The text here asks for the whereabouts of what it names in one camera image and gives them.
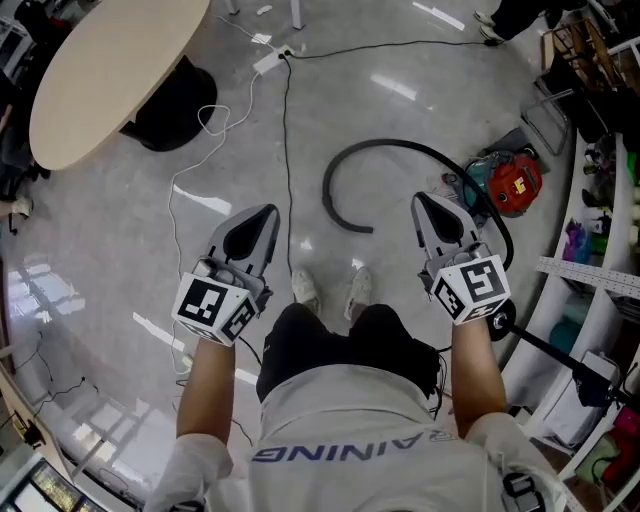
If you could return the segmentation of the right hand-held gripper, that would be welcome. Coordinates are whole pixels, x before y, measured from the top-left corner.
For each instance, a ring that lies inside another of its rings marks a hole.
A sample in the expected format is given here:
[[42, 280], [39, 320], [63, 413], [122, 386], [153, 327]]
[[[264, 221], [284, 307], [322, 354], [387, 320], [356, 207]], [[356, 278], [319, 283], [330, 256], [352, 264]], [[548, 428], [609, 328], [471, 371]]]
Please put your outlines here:
[[494, 314], [510, 297], [509, 284], [500, 256], [477, 242], [468, 212], [442, 196], [418, 192], [411, 214], [418, 245], [432, 259], [418, 274], [429, 296], [454, 325]]

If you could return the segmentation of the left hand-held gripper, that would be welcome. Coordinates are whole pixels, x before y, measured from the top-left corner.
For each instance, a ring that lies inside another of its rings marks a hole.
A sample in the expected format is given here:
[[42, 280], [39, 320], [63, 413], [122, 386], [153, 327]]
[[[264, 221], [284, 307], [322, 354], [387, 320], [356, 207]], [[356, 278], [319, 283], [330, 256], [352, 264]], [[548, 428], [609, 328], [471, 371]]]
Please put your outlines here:
[[200, 259], [182, 275], [173, 320], [201, 338], [234, 345], [273, 295], [264, 278], [254, 275], [262, 275], [272, 261], [278, 233], [279, 210], [273, 204], [245, 209], [222, 222], [209, 240], [212, 258]]

